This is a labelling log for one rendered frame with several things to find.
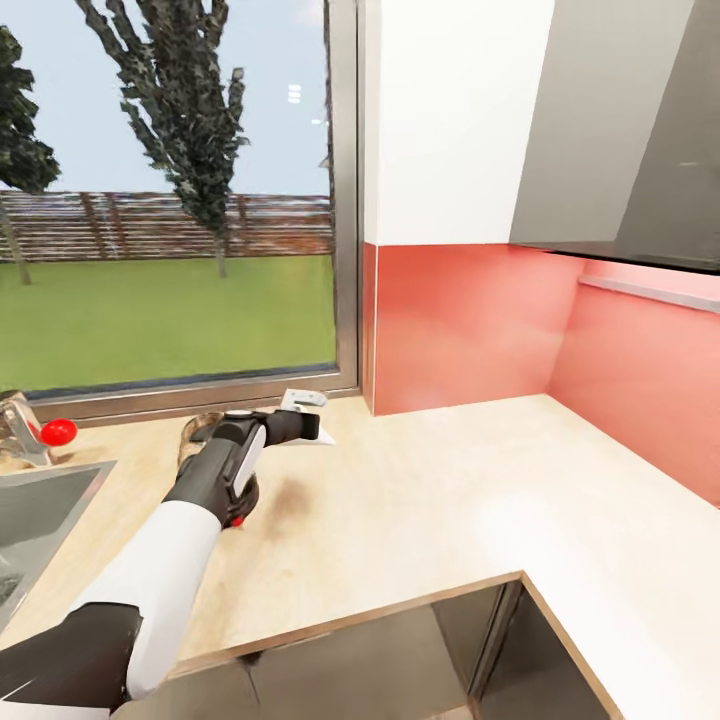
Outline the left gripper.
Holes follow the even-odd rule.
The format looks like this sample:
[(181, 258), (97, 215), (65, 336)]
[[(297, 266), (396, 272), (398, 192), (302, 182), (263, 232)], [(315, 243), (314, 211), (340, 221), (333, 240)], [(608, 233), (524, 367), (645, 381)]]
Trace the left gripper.
[(283, 411), (279, 407), (273, 414), (282, 419), (285, 427), (283, 439), (277, 443), (277, 446), (282, 446), (284, 442), (295, 439), (315, 440), (319, 438), (320, 415), (309, 413), (306, 410), (302, 410), (301, 413)]

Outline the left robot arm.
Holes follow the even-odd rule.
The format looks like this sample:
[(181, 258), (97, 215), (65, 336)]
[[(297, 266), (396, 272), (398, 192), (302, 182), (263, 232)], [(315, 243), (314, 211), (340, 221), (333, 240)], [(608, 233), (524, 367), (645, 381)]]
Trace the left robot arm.
[(225, 411), (127, 547), (61, 622), (0, 651), (0, 720), (109, 720), (175, 662), (229, 505), (261, 450), (319, 438), (316, 391), (287, 389), (274, 413)]

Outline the paper coffee filter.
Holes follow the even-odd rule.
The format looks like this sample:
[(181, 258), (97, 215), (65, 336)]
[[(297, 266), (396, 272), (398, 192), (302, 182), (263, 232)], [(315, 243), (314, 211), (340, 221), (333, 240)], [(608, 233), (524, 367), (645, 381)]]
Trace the paper coffee filter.
[(322, 428), (319, 428), (319, 438), (315, 440), (308, 439), (295, 439), (292, 441), (284, 442), (282, 446), (291, 445), (328, 445), (329, 447), (336, 447), (337, 442), (331, 438), (328, 433), (325, 433)]

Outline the electric kettle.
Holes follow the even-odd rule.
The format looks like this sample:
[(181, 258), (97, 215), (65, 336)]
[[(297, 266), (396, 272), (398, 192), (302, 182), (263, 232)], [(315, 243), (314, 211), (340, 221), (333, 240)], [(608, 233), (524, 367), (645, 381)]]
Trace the electric kettle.
[[(223, 413), (217, 412), (204, 413), (191, 418), (181, 431), (178, 465), (181, 465), (189, 455), (201, 452), (215, 425), (222, 418)], [(227, 529), (231, 526), (241, 525), (244, 518), (253, 511), (257, 501), (259, 501), (259, 483), (257, 483), (255, 469), (253, 469), (237, 502), (229, 505), (229, 512), (222, 528)]]

